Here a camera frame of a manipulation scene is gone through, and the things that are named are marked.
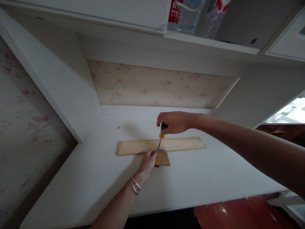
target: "white desk surface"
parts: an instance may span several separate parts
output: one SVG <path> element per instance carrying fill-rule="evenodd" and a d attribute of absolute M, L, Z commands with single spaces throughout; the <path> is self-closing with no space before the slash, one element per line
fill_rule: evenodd
<path fill-rule="evenodd" d="M 142 159 L 142 155 L 117 157 L 117 142 L 157 139 L 160 128 L 156 119 L 103 115 L 87 140 L 73 150 L 20 228 L 68 228 L 92 223 Z M 191 129 L 166 137 L 195 136 L 200 136 L 207 148 L 169 152 L 171 166 L 153 169 L 131 216 L 286 190 L 208 134 Z"/>

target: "floral wallpaper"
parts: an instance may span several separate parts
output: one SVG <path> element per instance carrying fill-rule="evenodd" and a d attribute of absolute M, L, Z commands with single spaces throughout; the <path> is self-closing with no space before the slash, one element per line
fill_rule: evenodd
<path fill-rule="evenodd" d="M 215 109 L 236 78 L 88 60 L 100 104 Z"/>
<path fill-rule="evenodd" d="M 0 38 L 0 228 L 76 141 Z"/>

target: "red label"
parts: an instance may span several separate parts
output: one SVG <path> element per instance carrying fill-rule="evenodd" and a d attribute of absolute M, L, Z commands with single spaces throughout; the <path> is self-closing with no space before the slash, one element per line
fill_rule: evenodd
<path fill-rule="evenodd" d="M 169 22 L 179 22 L 181 7 L 175 4 L 175 0 L 172 0 L 171 11 L 169 12 L 168 21 Z"/>
<path fill-rule="evenodd" d="M 225 12 L 229 7 L 231 0 L 218 0 L 216 4 L 216 10 Z"/>

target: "silver bracelet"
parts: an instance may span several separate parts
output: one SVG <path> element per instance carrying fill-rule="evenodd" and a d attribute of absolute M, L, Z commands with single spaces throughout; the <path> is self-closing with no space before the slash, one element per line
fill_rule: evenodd
<path fill-rule="evenodd" d="M 134 191 L 136 192 L 136 194 L 138 195 L 139 193 L 137 192 L 136 188 L 134 187 L 133 183 L 131 182 L 131 179 L 129 178 L 130 184 L 133 187 Z"/>
<path fill-rule="evenodd" d="M 131 176 L 131 179 L 132 179 L 133 182 L 136 184 L 136 186 L 139 188 L 139 190 L 141 190 L 141 189 L 140 189 L 140 186 L 139 186 L 138 183 L 134 180 L 133 176 Z"/>

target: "wooden plank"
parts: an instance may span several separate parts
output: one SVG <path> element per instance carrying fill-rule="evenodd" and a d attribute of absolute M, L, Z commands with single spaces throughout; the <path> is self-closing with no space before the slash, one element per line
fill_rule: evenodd
<path fill-rule="evenodd" d="M 117 145 L 117 156 L 144 154 L 148 150 L 158 148 L 160 139 L 141 140 L 141 141 L 121 141 Z M 189 138 L 167 138 L 161 141 L 160 149 L 169 151 L 203 149 L 207 146 L 200 137 Z"/>
<path fill-rule="evenodd" d="M 164 153 L 158 152 L 155 164 L 156 165 L 171 166 L 171 164 L 169 163 L 167 151 L 164 151 Z"/>

